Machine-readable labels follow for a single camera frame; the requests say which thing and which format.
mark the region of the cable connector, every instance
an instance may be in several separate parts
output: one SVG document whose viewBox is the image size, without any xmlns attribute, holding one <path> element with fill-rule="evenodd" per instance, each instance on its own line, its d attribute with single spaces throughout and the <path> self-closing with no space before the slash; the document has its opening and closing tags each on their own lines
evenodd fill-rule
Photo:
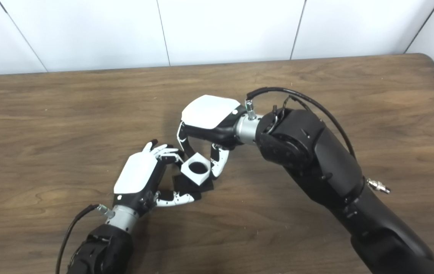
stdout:
<svg viewBox="0 0 434 274">
<path fill-rule="evenodd" d="M 113 210 L 111 210 L 110 208 L 108 208 L 102 204 L 100 204 L 97 207 L 97 210 L 102 212 L 102 214 L 104 214 L 109 219 L 112 219 L 116 215 L 116 213 Z"/>
<path fill-rule="evenodd" d="M 375 191 L 380 191 L 380 192 L 386 193 L 386 194 L 391 193 L 391 189 L 389 189 L 389 187 L 386 187 L 385 185 L 383 185 L 382 182 L 374 181 L 374 180 L 371 180 L 370 178 L 368 178 L 366 180 L 366 182 L 367 182 L 367 185 Z"/>
<path fill-rule="evenodd" d="M 257 118 L 257 115 L 254 111 L 254 103 L 252 102 L 252 100 L 246 100 L 246 111 L 248 113 L 249 120 L 252 121 Z"/>
</svg>

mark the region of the robot finger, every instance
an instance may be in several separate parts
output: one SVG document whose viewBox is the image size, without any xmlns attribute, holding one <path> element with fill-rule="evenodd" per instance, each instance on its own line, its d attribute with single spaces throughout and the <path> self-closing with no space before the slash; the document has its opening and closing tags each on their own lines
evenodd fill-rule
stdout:
<svg viewBox="0 0 434 274">
<path fill-rule="evenodd" d="M 158 198 L 156 199 L 156 206 L 158 207 L 177 206 L 195 201 L 195 198 L 188 193 L 180 195 L 180 193 L 176 191 L 158 192 L 160 193 Z"/>
<path fill-rule="evenodd" d="M 153 155 L 156 155 L 156 154 L 158 154 L 160 151 L 162 151 L 163 149 L 165 149 L 166 147 L 168 147 L 168 145 L 166 145 L 166 144 L 161 145 L 161 146 L 158 146 L 158 147 L 155 147 L 154 149 L 151 150 L 151 153 L 152 153 Z"/>
<path fill-rule="evenodd" d="M 176 153 L 161 154 L 159 159 L 165 164 L 183 163 L 183 159 Z"/>
<path fill-rule="evenodd" d="M 151 151 L 151 147 L 153 147 L 153 142 L 151 141 L 151 142 L 148 142 L 145 146 L 144 146 L 144 148 L 142 149 L 142 151 L 144 151 L 144 152 L 150 152 Z"/>
</svg>

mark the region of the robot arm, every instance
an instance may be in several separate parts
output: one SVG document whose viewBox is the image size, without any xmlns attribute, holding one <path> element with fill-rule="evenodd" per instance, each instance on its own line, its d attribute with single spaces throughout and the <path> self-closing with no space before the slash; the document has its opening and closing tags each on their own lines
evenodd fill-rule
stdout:
<svg viewBox="0 0 434 274">
<path fill-rule="evenodd" d="M 305 110 L 285 107 L 261 116 L 254 112 L 252 99 L 269 91 L 291 94 Z M 208 102 L 227 102 L 213 115 Z M 304 99 L 324 111 L 346 140 L 347 151 Z M 227 149 L 238 145 L 257 146 L 265 160 L 284 167 L 313 201 L 325 206 L 351 234 L 354 250 L 374 274 L 433 274 L 434 255 L 430 248 L 371 191 L 389 189 L 366 179 L 345 132 L 328 111 L 313 99 L 284 88 L 262 88 L 250 92 L 245 106 L 231 99 L 204 96 L 185 109 L 185 117 L 215 118 L 212 125 L 192 123 L 186 135 L 208 140 Z"/>
<path fill-rule="evenodd" d="M 56 274 L 64 246 L 76 221 L 91 210 L 97 209 L 107 220 L 88 234 L 73 254 L 68 274 L 123 274 L 133 253 L 132 230 L 137 220 L 156 206 L 175 206 L 195 200 L 195 194 L 180 191 L 158 191 L 158 186 L 168 164 L 185 169 L 182 151 L 171 145 L 154 147 L 157 140 L 147 143 L 144 149 L 129 157 L 114 186 L 112 210 L 103 205 L 90 205 L 69 227 L 57 261 Z M 188 177 L 175 178 L 188 184 Z"/>
</svg>

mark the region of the wood grain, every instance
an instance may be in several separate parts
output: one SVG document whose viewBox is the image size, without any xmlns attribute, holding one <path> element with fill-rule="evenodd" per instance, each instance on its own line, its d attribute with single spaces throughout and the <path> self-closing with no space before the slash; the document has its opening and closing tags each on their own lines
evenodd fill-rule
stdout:
<svg viewBox="0 0 434 274">
<path fill-rule="evenodd" d="M 424 55 L 40 73 L 0 76 L 0 273 L 52 273 L 69 222 L 110 204 L 130 154 L 155 137 L 176 143 L 180 113 L 200 95 L 242 101 L 262 86 L 327 107 L 364 174 L 393 190 L 378 196 L 434 250 L 434 63 Z M 257 112 L 284 98 L 263 95 Z M 345 229 L 255 148 L 233 151 L 215 188 L 141 220 L 128 273 L 368 273 Z M 103 221 L 79 222 L 64 265 Z"/>
</svg>

